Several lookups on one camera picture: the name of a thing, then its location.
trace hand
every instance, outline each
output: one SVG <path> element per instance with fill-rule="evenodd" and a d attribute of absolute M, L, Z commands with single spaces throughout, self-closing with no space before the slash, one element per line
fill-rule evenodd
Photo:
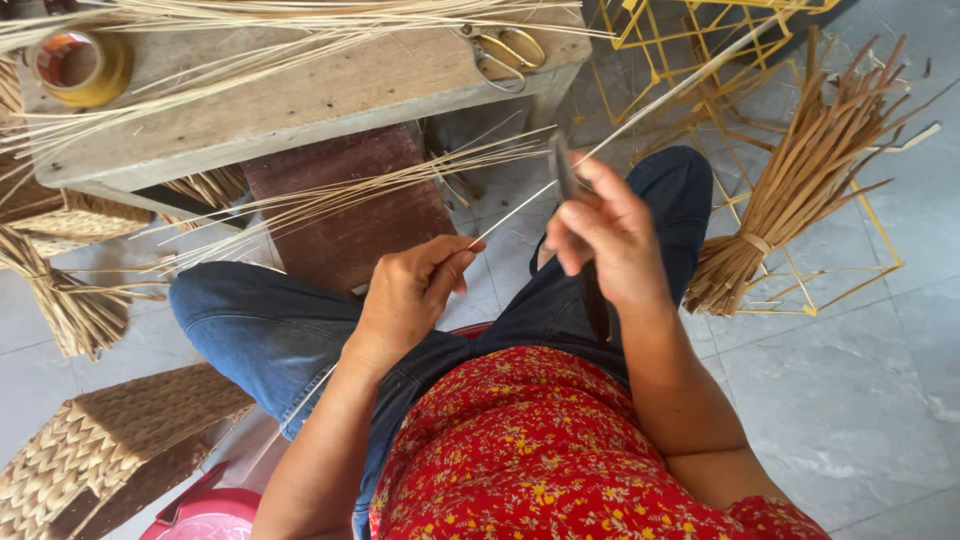
<path fill-rule="evenodd" d="M 373 269 L 360 321 L 344 347 L 382 378 L 433 330 L 451 291 L 464 293 L 464 270 L 487 247 L 473 238 L 437 236 L 409 250 L 385 255 Z"/>
<path fill-rule="evenodd" d="M 582 158 L 570 152 L 571 163 Z M 601 161 L 586 159 L 574 169 L 597 196 L 564 202 L 547 224 L 544 245 L 557 252 L 568 276 L 596 258 L 600 291 L 621 318 L 676 312 L 650 209 Z"/>

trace roll of adhesive tape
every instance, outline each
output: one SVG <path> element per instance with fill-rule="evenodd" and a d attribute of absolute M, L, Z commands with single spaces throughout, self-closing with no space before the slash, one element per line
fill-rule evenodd
<path fill-rule="evenodd" d="M 31 66 L 48 94 L 70 107 L 97 107 L 127 89 L 133 54 L 112 34 L 71 30 L 41 41 Z"/>

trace woman's right hand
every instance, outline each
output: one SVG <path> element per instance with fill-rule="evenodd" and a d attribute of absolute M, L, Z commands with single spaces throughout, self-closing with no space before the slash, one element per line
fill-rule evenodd
<path fill-rule="evenodd" d="M 605 163 L 579 152 L 570 152 L 570 162 L 597 197 L 564 202 L 547 224 L 545 247 L 568 276 L 595 258 L 600 290 L 621 319 L 676 313 L 650 209 Z"/>

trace forearm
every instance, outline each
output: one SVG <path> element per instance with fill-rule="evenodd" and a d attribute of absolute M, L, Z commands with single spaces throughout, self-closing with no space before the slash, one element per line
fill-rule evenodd
<path fill-rule="evenodd" d="M 621 327 L 636 417 L 664 457 L 747 448 L 733 407 L 693 353 L 675 309 L 621 313 Z"/>
<path fill-rule="evenodd" d="M 351 538 L 367 436 L 381 376 L 344 348 L 317 406 L 270 478 L 255 540 Z"/>

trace woman's left hand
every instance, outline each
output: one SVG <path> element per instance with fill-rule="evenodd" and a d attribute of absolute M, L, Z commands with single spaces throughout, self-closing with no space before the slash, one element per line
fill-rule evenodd
<path fill-rule="evenodd" d="M 473 238 L 442 235 L 383 256 L 343 358 L 361 362 L 379 378 L 433 330 L 450 292 L 464 293 L 464 271 L 487 247 Z"/>

